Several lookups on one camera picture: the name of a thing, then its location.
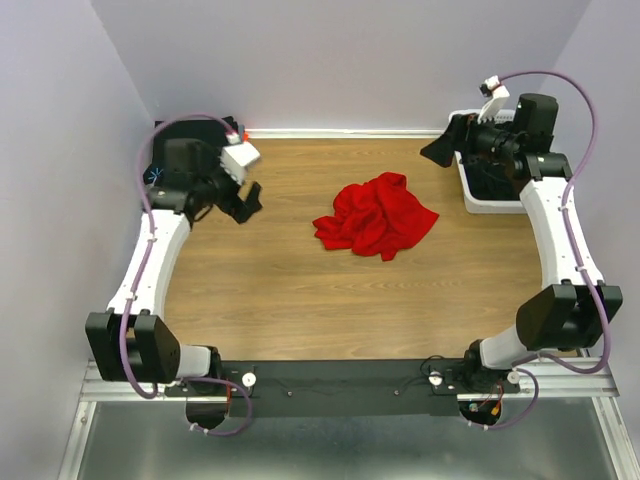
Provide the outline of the red t-shirt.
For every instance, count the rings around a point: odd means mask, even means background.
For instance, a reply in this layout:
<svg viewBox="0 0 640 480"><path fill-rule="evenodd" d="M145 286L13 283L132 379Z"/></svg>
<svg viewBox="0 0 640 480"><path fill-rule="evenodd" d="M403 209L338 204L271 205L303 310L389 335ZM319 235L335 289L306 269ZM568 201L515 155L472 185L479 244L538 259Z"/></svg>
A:
<svg viewBox="0 0 640 480"><path fill-rule="evenodd" d="M312 225L327 250L348 249L391 261L398 252L415 247L438 219L438 213L409 191L405 175L384 172L345 186L333 200L333 213Z"/></svg>

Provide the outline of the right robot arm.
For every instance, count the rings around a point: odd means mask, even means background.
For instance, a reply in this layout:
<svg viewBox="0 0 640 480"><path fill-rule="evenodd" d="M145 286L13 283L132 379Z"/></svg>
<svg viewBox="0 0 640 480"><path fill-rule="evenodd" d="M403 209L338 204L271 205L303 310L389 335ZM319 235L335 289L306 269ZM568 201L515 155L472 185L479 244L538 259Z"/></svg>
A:
<svg viewBox="0 0 640 480"><path fill-rule="evenodd" d="M440 137L421 155L448 168L486 161L503 167L533 229L541 264L539 293L522 304L512 327L477 340L464 356L467 380L505 373L537 356L603 343L620 309L619 287L606 282L591 258L576 212L567 157L552 151L557 100L526 93L512 118L498 122L498 102L453 112Z"/></svg>

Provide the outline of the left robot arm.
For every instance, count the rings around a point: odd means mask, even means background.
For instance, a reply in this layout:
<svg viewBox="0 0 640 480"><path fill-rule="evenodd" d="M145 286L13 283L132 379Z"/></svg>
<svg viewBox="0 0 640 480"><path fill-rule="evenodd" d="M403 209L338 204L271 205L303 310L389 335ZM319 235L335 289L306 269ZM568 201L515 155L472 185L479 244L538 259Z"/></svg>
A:
<svg viewBox="0 0 640 480"><path fill-rule="evenodd" d="M261 210L258 183L246 197L239 195L261 155L235 135L157 139L148 152L146 201L130 264L105 311L88 316L86 336L105 381L169 384L219 378L217 349L178 341L164 322L165 299L179 253L197 221L218 209L242 224Z"/></svg>

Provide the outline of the folded black t-shirt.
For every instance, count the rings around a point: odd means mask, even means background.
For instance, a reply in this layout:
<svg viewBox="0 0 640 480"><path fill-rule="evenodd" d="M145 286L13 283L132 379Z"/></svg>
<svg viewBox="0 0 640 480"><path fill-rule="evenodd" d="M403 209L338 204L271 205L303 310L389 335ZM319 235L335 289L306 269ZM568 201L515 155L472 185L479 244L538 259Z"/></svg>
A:
<svg viewBox="0 0 640 480"><path fill-rule="evenodd" d="M145 185L161 186L171 181L203 178L220 165L227 135L243 131L233 116L221 121L204 116L182 118L158 133L151 148L151 161L142 174Z"/></svg>

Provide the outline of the black clothes in basket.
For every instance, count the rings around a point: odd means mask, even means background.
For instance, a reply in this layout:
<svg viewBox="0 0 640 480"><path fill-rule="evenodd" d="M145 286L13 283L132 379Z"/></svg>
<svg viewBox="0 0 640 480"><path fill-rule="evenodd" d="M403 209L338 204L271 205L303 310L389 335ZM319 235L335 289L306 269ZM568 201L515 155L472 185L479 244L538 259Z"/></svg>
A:
<svg viewBox="0 0 640 480"><path fill-rule="evenodd" d="M471 195L484 201L516 201L518 195L502 163L480 156L463 159L463 170Z"/></svg>

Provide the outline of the white plastic laundry basket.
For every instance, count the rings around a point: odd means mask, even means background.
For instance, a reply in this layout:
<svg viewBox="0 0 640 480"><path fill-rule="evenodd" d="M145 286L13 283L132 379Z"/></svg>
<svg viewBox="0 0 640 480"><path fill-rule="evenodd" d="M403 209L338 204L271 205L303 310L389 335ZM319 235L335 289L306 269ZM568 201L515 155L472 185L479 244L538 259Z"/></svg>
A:
<svg viewBox="0 0 640 480"><path fill-rule="evenodd" d="M469 213L525 214L504 164L482 157L463 160L461 153L456 151L455 165L462 185L464 205Z"/></svg>

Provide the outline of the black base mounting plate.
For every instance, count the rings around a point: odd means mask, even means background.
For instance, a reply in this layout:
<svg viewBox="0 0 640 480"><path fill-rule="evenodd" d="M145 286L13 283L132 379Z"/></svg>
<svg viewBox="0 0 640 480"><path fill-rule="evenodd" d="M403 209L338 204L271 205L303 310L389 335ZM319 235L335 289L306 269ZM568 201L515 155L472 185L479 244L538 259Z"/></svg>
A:
<svg viewBox="0 0 640 480"><path fill-rule="evenodd" d="M190 420L391 415L456 416L475 407L491 417L503 394L519 392L509 370L476 361L425 360L225 361L222 384L181 380L167 397L187 401Z"/></svg>

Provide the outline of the aluminium frame rail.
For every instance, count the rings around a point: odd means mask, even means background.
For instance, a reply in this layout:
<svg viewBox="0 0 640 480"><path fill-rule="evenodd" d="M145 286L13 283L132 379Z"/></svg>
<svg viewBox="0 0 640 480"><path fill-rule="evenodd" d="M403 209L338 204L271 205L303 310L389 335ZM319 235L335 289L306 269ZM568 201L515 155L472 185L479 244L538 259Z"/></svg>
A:
<svg viewBox="0 0 640 480"><path fill-rule="evenodd" d="M549 360L535 360L516 371L463 373L462 361L439 356L426 360L231 361L222 363L223 378L240 385L254 399L273 388L278 395L325 397L362 393L371 398L406 397L423 389L427 394L458 400L508 397L617 397L619 391L608 368L579 374Z"/></svg>

